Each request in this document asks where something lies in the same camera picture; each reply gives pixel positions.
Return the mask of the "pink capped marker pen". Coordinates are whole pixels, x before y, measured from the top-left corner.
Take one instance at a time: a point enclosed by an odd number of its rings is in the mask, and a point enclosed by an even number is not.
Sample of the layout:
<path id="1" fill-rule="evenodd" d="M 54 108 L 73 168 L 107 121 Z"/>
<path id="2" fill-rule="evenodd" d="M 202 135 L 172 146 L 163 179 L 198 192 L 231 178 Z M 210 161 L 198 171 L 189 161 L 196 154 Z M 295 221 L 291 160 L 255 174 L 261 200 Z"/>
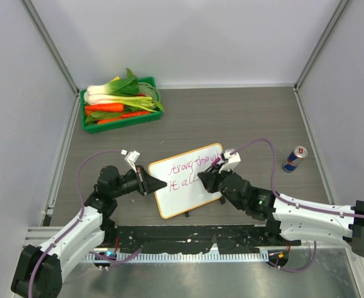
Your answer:
<path id="1" fill-rule="evenodd" d="M 216 164 L 218 164 L 218 162 L 220 162 L 222 160 L 221 157 L 217 157 L 212 163 L 211 165 L 209 166 L 210 168 L 215 166 Z"/>

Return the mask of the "yellow framed whiteboard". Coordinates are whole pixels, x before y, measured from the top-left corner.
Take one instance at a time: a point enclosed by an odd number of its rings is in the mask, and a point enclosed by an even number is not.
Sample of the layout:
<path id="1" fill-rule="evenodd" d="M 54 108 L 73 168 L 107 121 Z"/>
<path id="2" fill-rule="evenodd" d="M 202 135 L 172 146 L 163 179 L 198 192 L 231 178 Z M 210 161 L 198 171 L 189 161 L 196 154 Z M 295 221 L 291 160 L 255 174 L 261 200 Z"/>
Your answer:
<path id="1" fill-rule="evenodd" d="M 148 173 L 166 182 L 166 186 L 155 192 L 160 216 L 169 219 L 218 200 L 221 194 L 208 193 L 198 173 L 210 167 L 222 153 L 220 143 L 187 151 L 163 160 L 151 163 Z"/>

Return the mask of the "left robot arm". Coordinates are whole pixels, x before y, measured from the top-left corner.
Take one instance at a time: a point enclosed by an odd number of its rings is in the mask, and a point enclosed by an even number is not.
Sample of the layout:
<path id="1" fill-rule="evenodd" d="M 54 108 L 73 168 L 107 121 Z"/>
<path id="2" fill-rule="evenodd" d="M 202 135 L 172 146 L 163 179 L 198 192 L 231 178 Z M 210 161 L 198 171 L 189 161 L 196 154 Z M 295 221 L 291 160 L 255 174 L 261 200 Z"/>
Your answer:
<path id="1" fill-rule="evenodd" d="M 27 245 L 21 251 L 11 291 L 21 297 L 57 297 L 68 275 L 90 251 L 115 242 L 117 230 L 110 216 L 116 199 L 131 192 L 145 196 L 166 185 L 142 166 L 126 174 L 115 166 L 104 167 L 77 215 L 41 245 Z"/>

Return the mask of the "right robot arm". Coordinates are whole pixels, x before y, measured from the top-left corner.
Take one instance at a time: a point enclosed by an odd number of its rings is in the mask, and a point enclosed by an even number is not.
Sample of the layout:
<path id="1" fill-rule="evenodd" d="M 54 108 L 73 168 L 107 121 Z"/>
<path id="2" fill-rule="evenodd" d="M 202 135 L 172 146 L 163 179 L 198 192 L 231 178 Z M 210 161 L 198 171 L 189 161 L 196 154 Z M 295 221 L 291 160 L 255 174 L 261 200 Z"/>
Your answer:
<path id="1" fill-rule="evenodd" d="M 208 193 L 218 192 L 236 209 L 265 221 L 263 236 L 271 245 L 283 240 L 348 245 L 364 258 L 364 201 L 355 205 L 304 201 L 254 187 L 233 171 L 206 170 L 198 178 Z"/>

